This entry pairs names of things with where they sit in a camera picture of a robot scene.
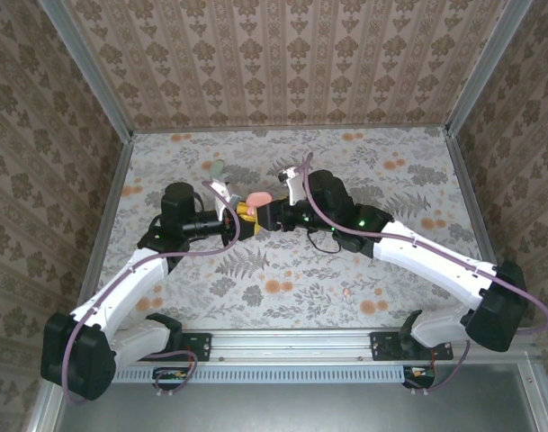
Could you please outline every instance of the table surface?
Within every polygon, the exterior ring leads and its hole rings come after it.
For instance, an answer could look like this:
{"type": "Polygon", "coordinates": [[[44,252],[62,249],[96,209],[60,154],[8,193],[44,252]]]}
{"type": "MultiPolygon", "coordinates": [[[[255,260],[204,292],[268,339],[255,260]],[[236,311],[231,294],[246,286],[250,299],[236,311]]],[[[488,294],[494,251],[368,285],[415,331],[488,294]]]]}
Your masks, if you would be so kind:
{"type": "MultiPolygon", "coordinates": [[[[270,130],[148,134],[133,138],[100,285],[128,260],[152,218],[164,189],[188,182],[212,207],[201,185],[216,159],[225,180],[243,194],[287,194],[279,169],[314,152],[314,169],[340,177],[357,203],[390,212],[416,232],[479,258],[462,192],[441,128],[270,130]]],[[[319,246],[336,244],[313,234],[319,246]]],[[[193,250],[221,246],[218,238],[193,250]]],[[[269,233],[239,242],[223,255],[187,257],[139,301],[128,327],[153,311],[181,320],[187,329],[320,329],[396,327],[410,311],[433,310],[456,300],[430,282],[365,256],[315,250],[303,230],[269,233]]]]}

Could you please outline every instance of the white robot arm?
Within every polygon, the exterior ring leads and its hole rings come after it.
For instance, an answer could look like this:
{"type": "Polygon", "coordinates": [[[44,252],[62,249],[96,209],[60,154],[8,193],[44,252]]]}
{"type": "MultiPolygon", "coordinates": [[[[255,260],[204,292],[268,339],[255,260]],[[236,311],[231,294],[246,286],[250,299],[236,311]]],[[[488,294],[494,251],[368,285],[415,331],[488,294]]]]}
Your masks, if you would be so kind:
{"type": "MultiPolygon", "coordinates": [[[[415,244],[334,231],[312,210],[303,191],[303,176],[297,168],[283,171],[279,179],[288,185],[290,196],[257,208],[257,223],[262,228],[331,231],[333,239],[343,249],[407,268],[439,285],[460,301],[459,306],[445,310],[412,312],[400,332],[403,347],[404,343],[409,347],[435,347],[448,341],[472,339],[495,351],[508,349],[526,310],[524,299],[415,244]]],[[[515,265],[496,268],[491,263],[461,256],[419,236],[385,211],[369,205],[354,204],[341,180],[328,171],[316,171],[310,174],[309,180],[316,203],[331,220],[358,229],[362,227],[367,232],[398,234],[419,240],[442,249],[452,257],[467,261],[486,273],[506,278],[516,286],[525,288],[521,270],[515,265]]],[[[240,193],[231,186],[214,181],[212,188],[234,206],[239,203],[240,193]]],[[[150,316],[135,328],[119,330],[119,326],[139,299],[164,279],[181,257],[157,257],[140,266],[136,266],[136,263],[160,253],[187,251],[190,242],[210,235],[221,235],[224,244],[233,238],[225,206],[217,202],[219,205],[215,211],[196,212],[194,196],[189,184],[168,186],[162,198],[162,214],[154,219],[148,233],[141,239],[138,249],[123,269],[100,292],[71,314],[55,314],[49,319],[44,329],[42,377],[61,383],[66,343],[73,328],[83,322],[83,317],[88,313],[91,315],[86,319],[83,331],[77,335],[75,349],[70,357],[68,386],[89,400],[96,399],[107,389],[116,370],[152,353],[169,349],[173,340],[172,331],[179,329],[181,332],[181,325],[177,321],[168,317],[160,319],[150,316]],[[119,276],[128,270],[131,273],[117,284],[119,276]],[[111,288],[107,298],[101,299],[102,294],[111,288]],[[168,325],[168,320],[177,326],[168,325]]],[[[248,239],[254,235],[254,222],[242,222],[239,238],[248,239]]]]}

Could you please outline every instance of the black cable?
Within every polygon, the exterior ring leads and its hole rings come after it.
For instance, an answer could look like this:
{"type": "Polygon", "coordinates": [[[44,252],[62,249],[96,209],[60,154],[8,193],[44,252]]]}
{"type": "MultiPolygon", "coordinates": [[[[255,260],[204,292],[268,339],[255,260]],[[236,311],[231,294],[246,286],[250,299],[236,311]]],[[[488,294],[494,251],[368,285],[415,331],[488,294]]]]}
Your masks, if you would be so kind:
{"type": "Polygon", "coordinates": [[[205,209],[203,208],[202,197],[197,192],[194,192],[193,193],[193,198],[196,199],[197,202],[200,203],[200,205],[202,206],[202,212],[205,212],[205,209]]]}
{"type": "Polygon", "coordinates": [[[330,254],[330,255],[334,255],[334,254],[338,254],[342,251],[342,245],[338,245],[338,249],[337,250],[324,250],[324,249],[321,249],[318,247],[318,245],[316,245],[313,240],[311,239],[311,233],[314,232],[312,231],[311,229],[308,229],[306,231],[306,235],[308,236],[308,240],[310,241],[311,245],[316,248],[319,252],[323,252],[324,254],[330,254]]]}

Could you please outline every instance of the orange dot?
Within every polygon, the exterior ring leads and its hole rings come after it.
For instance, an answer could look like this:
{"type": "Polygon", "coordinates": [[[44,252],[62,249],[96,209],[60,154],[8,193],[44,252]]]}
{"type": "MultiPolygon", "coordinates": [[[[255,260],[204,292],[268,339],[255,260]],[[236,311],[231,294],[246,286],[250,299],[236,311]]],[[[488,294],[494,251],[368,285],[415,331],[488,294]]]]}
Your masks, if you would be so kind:
{"type": "Polygon", "coordinates": [[[159,297],[156,297],[156,298],[152,301],[151,307],[157,309],[157,308],[161,308],[163,304],[164,304],[163,299],[160,299],[159,297]]]}
{"type": "Polygon", "coordinates": [[[138,304],[136,304],[136,311],[145,312],[149,309],[149,298],[142,297],[138,304]]]}
{"type": "Polygon", "coordinates": [[[121,196],[131,195],[132,190],[133,190],[133,187],[131,186],[123,186],[123,189],[121,189],[121,196]]]}
{"type": "Polygon", "coordinates": [[[421,220],[421,226],[426,230],[432,230],[435,226],[434,221],[429,218],[424,218],[421,220]]]}
{"type": "Polygon", "coordinates": [[[373,305],[373,301],[371,300],[364,300],[360,303],[360,311],[364,315],[372,315],[375,312],[375,306],[373,305]]]}
{"type": "Polygon", "coordinates": [[[267,281],[265,283],[265,290],[270,294],[276,294],[280,292],[280,283],[277,281],[267,281]]]}

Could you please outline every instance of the metal frame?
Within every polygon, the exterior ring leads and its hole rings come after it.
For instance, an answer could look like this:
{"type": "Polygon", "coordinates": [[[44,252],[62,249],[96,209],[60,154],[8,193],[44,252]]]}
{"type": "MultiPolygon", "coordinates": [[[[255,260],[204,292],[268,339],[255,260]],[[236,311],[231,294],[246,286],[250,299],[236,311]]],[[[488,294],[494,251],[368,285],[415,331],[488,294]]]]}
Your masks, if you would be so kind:
{"type": "MultiPolygon", "coordinates": [[[[110,242],[115,214],[118,211],[118,204],[120,203],[121,190],[123,189],[123,183],[130,168],[132,150],[133,144],[131,142],[124,143],[121,147],[120,159],[113,175],[108,199],[103,208],[102,221],[100,222],[92,255],[85,271],[77,305],[83,304],[92,296],[93,290],[100,279],[105,252],[110,242]]],[[[60,387],[48,381],[43,381],[33,406],[33,411],[31,412],[30,423],[27,427],[28,432],[54,430],[62,399],[63,393],[60,387]]]]}
{"type": "MultiPolygon", "coordinates": [[[[215,371],[251,370],[256,367],[278,370],[299,366],[317,369],[338,367],[347,371],[383,369],[385,366],[422,365],[424,362],[374,362],[369,335],[390,328],[360,329],[304,329],[304,330],[204,330],[212,333],[209,369],[215,371]]],[[[453,345],[454,360],[439,361],[441,365],[455,364],[463,354],[464,343],[453,345]]],[[[538,364],[539,350],[531,337],[516,337],[506,353],[491,352],[481,346],[472,345],[466,364],[468,365],[517,365],[524,383],[529,407],[539,432],[548,432],[548,382],[543,367],[538,364]]],[[[147,366],[180,366],[176,362],[139,362],[137,372],[147,366]]],[[[28,430],[46,432],[54,430],[63,409],[61,389],[53,384],[42,387],[34,410],[35,418],[28,430]]]]}
{"type": "Polygon", "coordinates": [[[465,119],[480,97],[483,87],[491,77],[502,54],[514,36],[517,27],[526,16],[532,0],[512,0],[506,3],[498,23],[481,51],[480,57],[467,83],[447,118],[450,135],[457,135],[465,119]]]}
{"type": "Polygon", "coordinates": [[[114,92],[108,85],[104,74],[94,61],[94,57],[85,44],[76,23],[67,12],[63,0],[40,0],[41,7],[64,41],[67,51],[79,67],[87,84],[99,101],[110,123],[120,136],[121,142],[131,139],[131,121],[121,108],[114,92]]]}
{"type": "Polygon", "coordinates": [[[450,159],[452,159],[452,163],[454,164],[454,171],[457,176],[457,181],[460,185],[460,189],[462,189],[465,208],[470,215],[473,234],[478,241],[481,259],[491,263],[496,263],[496,255],[493,252],[490,236],[488,236],[483,217],[481,216],[480,206],[478,205],[478,200],[475,198],[472,180],[470,180],[470,176],[468,175],[468,169],[463,161],[462,152],[458,145],[457,138],[455,135],[450,135],[447,130],[444,130],[444,137],[447,150],[450,153],[450,159]]]}

